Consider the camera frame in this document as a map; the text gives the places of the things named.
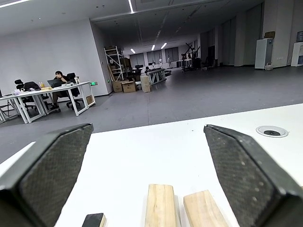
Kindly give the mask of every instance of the gray floor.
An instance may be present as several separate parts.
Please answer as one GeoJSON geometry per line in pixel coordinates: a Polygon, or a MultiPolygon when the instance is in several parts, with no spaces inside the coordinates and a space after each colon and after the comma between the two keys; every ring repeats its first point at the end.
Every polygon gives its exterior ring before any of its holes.
{"type": "Polygon", "coordinates": [[[61,113],[32,124],[21,119],[1,124],[0,163],[42,134],[83,122],[102,132],[303,103],[303,68],[175,70],[167,78],[150,93],[97,97],[97,104],[79,117],[62,103],[61,113]]]}

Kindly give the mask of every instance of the light wooden block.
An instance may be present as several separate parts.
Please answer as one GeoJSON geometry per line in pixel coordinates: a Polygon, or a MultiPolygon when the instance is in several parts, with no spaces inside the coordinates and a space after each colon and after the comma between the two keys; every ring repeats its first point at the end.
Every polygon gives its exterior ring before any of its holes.
{"type": "Polygon", "coordinates": [[[183,203],[191,227],[228,227],[209,191],[187,195],[183,203]]]}
{"type": "Polygon", "coordinates": [[[103,213],[86,216],[82,227],[105,227],[106,218],[103,213]]]}
{"type": "Polygon", "coordinates": [[[172,186],[149,185],[145,227],[178,227],[175,194],[172,186]]]}

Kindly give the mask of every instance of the white tabletop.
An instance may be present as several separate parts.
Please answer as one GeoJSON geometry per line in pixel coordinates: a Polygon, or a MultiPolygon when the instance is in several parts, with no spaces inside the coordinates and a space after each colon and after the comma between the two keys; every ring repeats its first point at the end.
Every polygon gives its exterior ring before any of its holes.
{"type": "Polygon", "coordinates": [[[42,94],[46,94],[46,93],[51,93],[51,92],[56,92],[56,91],[65,91],[68,89],[73,89],[76,87],[80,87],[86,84],[89,84],[90,82],[81,82],[79,84],[73,84],[73,86],[68,86],[68,87],[55,87],[52,90],[40,90],[40,91],[26,91],[26,92],[22,92],[19,95],[12,95],[12,96],[6,96],[6,97],[2,97],[0,98],[1,100],[7,100],[7,99],[12,99],[12,98],[18,98],[18,97],[27,97],[27,96],[36,96],[36,95],[42,95],[42,94]]]}
{"type": "Polygon", "coordinates": [[[238,227],[217,180],[203,126],[219,125],[252,136],[303,185],[302,112],[303,105],[292,105],[92,134],[56,227],[81,227],[87,214],[100,212],[107,226],[142,227],[150,183],[173,185],[182,227],[189,227],[183,197],[203,190],[211,192],[229,226],[238,227]],[[259,135],[256,128],[261,125],[285,128],[289,135],[259,135]]]}

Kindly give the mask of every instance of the laptop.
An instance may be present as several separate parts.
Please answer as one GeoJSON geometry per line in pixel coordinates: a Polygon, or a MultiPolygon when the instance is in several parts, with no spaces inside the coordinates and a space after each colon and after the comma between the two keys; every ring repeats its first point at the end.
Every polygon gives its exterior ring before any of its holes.
{"type": "Polygon", "coordinates": [[[303,190],[252,137],[215,125],[205,126],[204,133],[241,227],[302,226],[303,190]]]}
{"type": "Polygon", "coordinates": [[[48,82],[49,86],[51,86],[53,88],[53,85],[60,83],[61,81],[58,79],[51,79],[51,80],[48,80],[47,82],[48,82]]]}

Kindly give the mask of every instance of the ceiling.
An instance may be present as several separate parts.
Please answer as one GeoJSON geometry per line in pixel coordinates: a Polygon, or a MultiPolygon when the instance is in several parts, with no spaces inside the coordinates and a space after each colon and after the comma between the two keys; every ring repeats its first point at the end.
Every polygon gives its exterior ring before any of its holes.
{"type": "Polygon", "coordinates": [[[132,0],[134,14],[92,18],[125,54],[185,45],[197,34],[212,29],[263,0],[132,0]]]}
{"type": "Polygon", "coordinates": [[[0,36],[90,18],[117,45],[137,52],[192,42],[263,0],[30,0],[0,8],[0,36]]]}

